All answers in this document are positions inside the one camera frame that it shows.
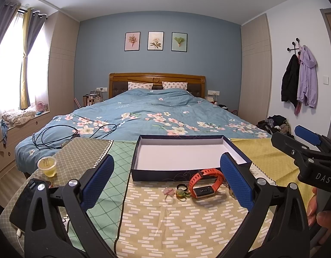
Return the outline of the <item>person's right hand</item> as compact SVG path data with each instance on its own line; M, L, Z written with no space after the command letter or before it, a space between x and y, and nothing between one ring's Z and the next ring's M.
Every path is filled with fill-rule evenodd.
M331 231L331 211L316 211L318 208L318 203L316 200L317 190L318 189L316 187L312 189L314 195L310 199L306 211L309 226L311 226L313 223L318 223L321 227Z

